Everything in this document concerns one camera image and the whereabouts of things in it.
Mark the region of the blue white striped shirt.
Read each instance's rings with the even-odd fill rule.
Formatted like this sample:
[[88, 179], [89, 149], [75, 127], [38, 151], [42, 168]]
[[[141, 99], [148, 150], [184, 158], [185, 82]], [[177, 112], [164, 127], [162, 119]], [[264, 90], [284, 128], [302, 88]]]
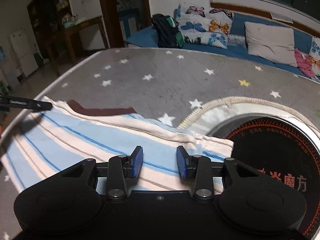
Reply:
[[28, 114], [1, 146], [1, 161], [18, 192], [84, 159], [102, 163], [116, 155], [143, 148], [143, 166], [136, 190], [188, 190], [180, 179], [176, 149], [222, 162], [233, 143], [174, 128], [164, 114], [146, 119], [137, 113], [114, 116], [83, 115], [63, 101], [52, 110]]

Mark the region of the white refrigerator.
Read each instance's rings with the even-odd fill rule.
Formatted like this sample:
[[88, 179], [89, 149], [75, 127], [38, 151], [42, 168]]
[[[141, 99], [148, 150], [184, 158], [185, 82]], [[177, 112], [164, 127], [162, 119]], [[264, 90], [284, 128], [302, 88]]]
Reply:
[[9, 38], [15, 59], [18, 61], [18, 67], [25, 77], [30, 76], [38, 69], [38, 65], [25, 32], [20, 29], [10, 34]]

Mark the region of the brown wooden side table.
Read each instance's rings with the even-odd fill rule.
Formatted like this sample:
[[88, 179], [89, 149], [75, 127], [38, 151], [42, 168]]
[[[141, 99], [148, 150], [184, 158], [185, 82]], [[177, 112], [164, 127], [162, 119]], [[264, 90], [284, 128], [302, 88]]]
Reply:
[[75, 53], [75, 48], [77, 47], [83, 47], [81, 38], [79, 36], [80, 31], [83, 31], [91, 26], [97, 25], [99, 27], [100, 35], [103, 40], [104, 49], [108, 49], [108, 42], [107, 42], [107, 36], [105, 33], [104, 25], [103, 25], [103, 18], [102, 16], [97, 16], [94, 18], [90, 18], [88, 20], [82, 21], [79, 24], [76, 24], [74, 26], [71, 26], [67, 29], [57, 31], [53, 35], [51, 35], [45, 42], [49, 59], [52, 64], [52, 68], [54, 73], [59, 77], [61, 74], [59, 72], [56, 58], [53, 53], [53, 44], [55, 42], [65, 42], [71, 61], [73, 64], [76, 64], [77, 57]]

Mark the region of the black round induction cooktop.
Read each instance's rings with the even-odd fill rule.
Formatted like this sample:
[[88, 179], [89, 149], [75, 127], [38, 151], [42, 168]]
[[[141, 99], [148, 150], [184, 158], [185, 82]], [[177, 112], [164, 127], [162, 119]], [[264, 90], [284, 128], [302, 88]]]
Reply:
[[232, 157], [299, 191], [306, 214], [299, 227], [307, 239], [319, 233], [319, 147], [300, 128], [282, 118], [242, 114], [208, 133], [234, 143]]

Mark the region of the grey star pattern table cover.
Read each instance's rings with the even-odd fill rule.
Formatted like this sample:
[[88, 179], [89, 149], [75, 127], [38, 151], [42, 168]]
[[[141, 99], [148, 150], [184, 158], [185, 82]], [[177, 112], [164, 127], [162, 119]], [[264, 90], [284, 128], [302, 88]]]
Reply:
[[46, 95], [88, 108], [132, 107], [172, 126], [206, 102], [246, 96], [291, 107], [319, 125], [319, 82], [262, 63], [192, 50], [109, 49], [61, 75]]

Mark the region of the blue sofa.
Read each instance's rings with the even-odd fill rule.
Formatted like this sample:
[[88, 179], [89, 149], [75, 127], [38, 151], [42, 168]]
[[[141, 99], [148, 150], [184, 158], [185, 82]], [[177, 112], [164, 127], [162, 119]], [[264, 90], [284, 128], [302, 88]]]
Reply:
[[[196, 41], [195, 43], [189, 43], [186, 41], [183, 46], [183, 49], [226, 55], [228, 57], [253, 61], [268, 66], [272, 66], [278, 69], [282, 69], [288, 72], [292, 72], [293, 74], [301, 75], [303, 77], [307, 77], [308, 79], [312, 79], [313, 81], [319, 82], [319, 76], [311, 74], [306, 67], [295, 68], [282, 63], [273, 63], [267, 59], [263, 59], [262, 57], [249, 55], [245, 39], [245, 22], [261, 23], [279, 27], [282, 26], [280, 23], [265, 20], [263, 18], [236, 13], [234, 14], [234, 21], [231, 28], [231, 34], [228, 39], [227, 48], [208, 46], [205, 44], [200, 44], [198, 41]], [[126, 43], [138, 47], [157, 48], [157, 31], [153, 27], [145, 28], [141, 31], [132, 34], [131, 37], [129, 37], [126, 40]]]

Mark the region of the dark backpack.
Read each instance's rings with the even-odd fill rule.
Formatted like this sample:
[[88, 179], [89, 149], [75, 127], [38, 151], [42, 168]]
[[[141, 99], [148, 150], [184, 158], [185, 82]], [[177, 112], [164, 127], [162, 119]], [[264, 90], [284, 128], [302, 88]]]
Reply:
[[183, 48], [184, 40], [176, 21], [169, 15], [154, 14], [153, 28], [157, 31], [159, 48]]

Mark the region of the left butterfly pillow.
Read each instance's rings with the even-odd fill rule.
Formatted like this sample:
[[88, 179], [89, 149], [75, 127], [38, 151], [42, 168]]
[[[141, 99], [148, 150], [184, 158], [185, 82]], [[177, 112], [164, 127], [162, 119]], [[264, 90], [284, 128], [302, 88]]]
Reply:
[[180, 3], [175, 10], [175, 20], [184, 43], [223, 49], [228, 47], [234, 13], [225, 9]]

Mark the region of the butterfly pillow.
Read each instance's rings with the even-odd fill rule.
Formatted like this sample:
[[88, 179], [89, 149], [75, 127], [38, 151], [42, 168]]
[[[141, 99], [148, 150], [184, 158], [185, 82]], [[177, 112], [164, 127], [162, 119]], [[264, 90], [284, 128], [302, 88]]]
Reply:
[[320, 75], [320, 38], [313, 37], [308, 60], [312, 65], [312, 71], [316, 76]]
[[228, 47], [234, 13], [225, 9], [180, 3], [175, 10], [175, 20], [184, 43], [223, 49]]

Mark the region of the plain grey pillow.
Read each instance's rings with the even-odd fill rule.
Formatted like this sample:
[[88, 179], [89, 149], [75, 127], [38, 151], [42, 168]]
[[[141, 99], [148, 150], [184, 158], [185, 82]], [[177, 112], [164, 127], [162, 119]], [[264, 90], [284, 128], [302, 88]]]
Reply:
[[249, 55], [297, 67], [293, 29], [245, 22], [245, 32]]

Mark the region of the pink cloth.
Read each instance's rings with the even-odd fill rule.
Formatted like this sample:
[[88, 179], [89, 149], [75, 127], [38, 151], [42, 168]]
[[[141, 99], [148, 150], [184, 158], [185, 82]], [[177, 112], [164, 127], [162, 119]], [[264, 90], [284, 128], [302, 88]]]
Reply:
[[295, 59], [298, 69], [307, 77], [315, 77], [312, 70], [312, 64], [308, 60], [308, 56], [295, 48]]

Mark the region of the right butterfly pillow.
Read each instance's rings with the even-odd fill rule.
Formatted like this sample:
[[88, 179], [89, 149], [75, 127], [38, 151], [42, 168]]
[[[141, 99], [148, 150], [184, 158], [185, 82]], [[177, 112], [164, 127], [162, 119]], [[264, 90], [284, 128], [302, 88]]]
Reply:
[[320, 38], [313, 37], [308, 60], [312, 65], [312, 71], [316, 76], [320, 75]]

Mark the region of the book on sofa ledge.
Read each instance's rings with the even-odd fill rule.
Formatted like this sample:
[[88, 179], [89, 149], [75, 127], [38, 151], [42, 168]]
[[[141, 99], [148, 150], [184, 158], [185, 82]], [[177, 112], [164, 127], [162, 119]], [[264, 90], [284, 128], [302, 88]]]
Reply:
[[276, 14], [274, 12], [271, 12], [270, 15], [271, 15], [272, 19], [275, 21], [280, 21], [280, 22], [285, 22], [285, 23], [293, 23], [293, 20], [291, 20], [290, 18], [283, 16], [281, 14]]

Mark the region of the brown wooden door frame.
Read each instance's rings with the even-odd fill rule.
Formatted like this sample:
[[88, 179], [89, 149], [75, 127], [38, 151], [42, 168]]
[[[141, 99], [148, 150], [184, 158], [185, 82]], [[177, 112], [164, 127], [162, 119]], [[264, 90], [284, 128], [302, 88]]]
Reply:
[[151, 25], [149, 0], [99, 0], [110, 48], [125, 46], [125, 40]]

